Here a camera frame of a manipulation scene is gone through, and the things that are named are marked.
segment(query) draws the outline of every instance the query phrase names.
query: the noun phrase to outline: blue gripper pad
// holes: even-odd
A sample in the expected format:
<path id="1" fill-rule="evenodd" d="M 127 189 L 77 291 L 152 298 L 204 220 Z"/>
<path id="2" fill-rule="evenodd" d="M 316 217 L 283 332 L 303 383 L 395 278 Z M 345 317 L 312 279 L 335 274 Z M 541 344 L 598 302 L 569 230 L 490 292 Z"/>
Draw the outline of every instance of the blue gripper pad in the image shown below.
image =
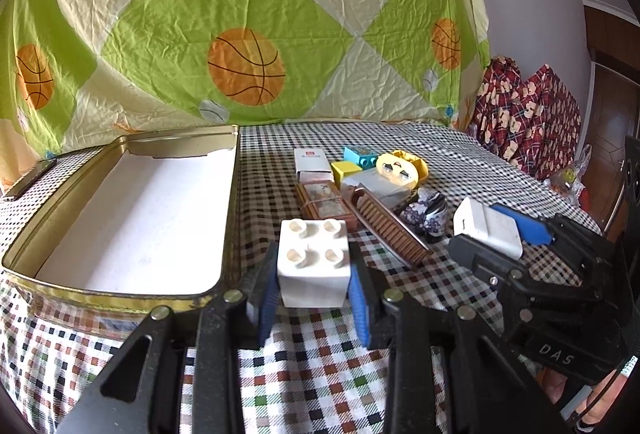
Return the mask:
<path id="1" fill-rule="evenodd" d="M 353 322 L 356 326 L 356 334 L 358 335 L 360 343 L 368 348 L 370 342 L 369 311 L 362 291 L 358 270 L 353 265 L 351 266 L 348 294 L 351 302 L 351 312 L 353 313 Z"/>
<path id="2" fill-rule="evenodd" d="M 269 275 L 269 282 L 264 292 L 262 304 L 260 305 L 260 323 L 258 324 L 258 343 L 264 347 L 264 343 L 271 335 L 271 329 L 276 319 L 276 309 L 280 303 L 280 288 L 278 287 L 278 276 L 276 264 L 273 263 L 273 272 Z"/>
<path id="3" fill-rule="evenodd" d="M 491 205 L 491 208 L 497 210 L 500 214 L 505 214 L 516 220 L 518 233 L 520 234 L 520 239 L 523 241 L 526 241 L 534 247 L 551 244 L 553 236 L 547 230 L 546 225 L 542 221 L 527 216 L 526 214 L 522 214 L 521 212 L 510 207 L 506 207 L 505 205 L 500 205 L 499 203 Z"/>

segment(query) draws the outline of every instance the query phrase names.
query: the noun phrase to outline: lego stud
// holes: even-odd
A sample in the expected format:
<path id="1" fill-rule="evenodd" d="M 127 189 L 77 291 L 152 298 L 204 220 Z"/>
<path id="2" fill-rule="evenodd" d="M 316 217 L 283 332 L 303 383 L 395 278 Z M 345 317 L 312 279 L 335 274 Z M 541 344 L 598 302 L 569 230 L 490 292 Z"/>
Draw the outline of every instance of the lego stud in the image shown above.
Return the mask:
<path id="1" fill-rule="evenodd" d="M 331 237 L 338 237 L 342 227 L 340 226 L 340 223 L 338 223 L 338 220 L 325 219 L 322 223 L 322 228 L 325 232 L 331 234 Z"/>
<path id="2" fill-rule="evenodd" d="M 341 250 L 328 249 L 324 253 L 324 258 L 334 265 L 334 268 L 340 268 L 344 260 L 344 254 Z"/>
<path id="3" fill-rule="evenodd" d="M 306 237 L 306 223 L 302 219 L 292 219 L 289 222 L 289 230 L 296 234 L 300 239 Z"/>
<path id="4" fill-rule="evenodd" d="M 287 259 L 289 259 L 296 268 L 303 268 L 306 265 L 306 251 L 290 249 L 290 251 L 287 252 Z"/>

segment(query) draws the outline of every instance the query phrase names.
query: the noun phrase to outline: yellow toy block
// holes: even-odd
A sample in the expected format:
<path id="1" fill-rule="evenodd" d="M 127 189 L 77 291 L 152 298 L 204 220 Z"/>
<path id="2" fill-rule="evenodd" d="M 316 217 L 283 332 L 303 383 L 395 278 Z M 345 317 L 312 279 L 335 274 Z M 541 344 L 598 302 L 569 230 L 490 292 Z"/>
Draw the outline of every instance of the yellow toy block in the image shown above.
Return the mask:
<path id="1" fill-rule="evenodd" d="M 340 183 L 347 176 L 360 172 L 362 167 L 356 165 L 352 161 L 334 161 L 331 164 L 331 170 L 334 171 L 334 182 L 337 188 L 340 188 Z"/>

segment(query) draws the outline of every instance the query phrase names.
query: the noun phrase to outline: basketball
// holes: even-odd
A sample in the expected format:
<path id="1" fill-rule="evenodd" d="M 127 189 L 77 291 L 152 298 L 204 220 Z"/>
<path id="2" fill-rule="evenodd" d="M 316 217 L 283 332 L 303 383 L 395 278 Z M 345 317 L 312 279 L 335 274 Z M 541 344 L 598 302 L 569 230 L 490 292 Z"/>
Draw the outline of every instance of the basketball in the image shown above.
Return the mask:
<path id="1" fill-rule="evenodd" d="M 285 72 L 278 50 L 250 28 L 231 28 L 209 48 L 209 73 L 216 87 L 244 106 L 262 106 L 278 98 Z"/>
<path id="2" fill-rule="evenodd" d="M 51 100 L 54 83 L 47 59 L 34 44 L 23 46 L 15 54 L 18 90 L 33 109 L 42 109 Z"/>
<path id="3" fill-rule="evenodd" d="M 460 66 L 460 34 L 456 23 L 450 19 L 440 19 L 431 32 L 433 53 L 444 69 L 451 70 Z"/>

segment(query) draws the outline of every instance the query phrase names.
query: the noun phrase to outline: blue toy block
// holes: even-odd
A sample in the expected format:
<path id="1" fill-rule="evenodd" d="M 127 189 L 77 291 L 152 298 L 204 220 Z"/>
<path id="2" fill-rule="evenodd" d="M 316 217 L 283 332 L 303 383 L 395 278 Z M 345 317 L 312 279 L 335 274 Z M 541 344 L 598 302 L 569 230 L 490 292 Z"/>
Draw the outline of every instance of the blue toy block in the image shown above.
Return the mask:
<path id="1" fill-rule="evenodd" d="M 345 161 L 352 161 L 362 167 L 363 170 L 375 167 L 378 157 L 379 154 L 373 153 L 364 147 L 345 147 L 342 156 Z"/>

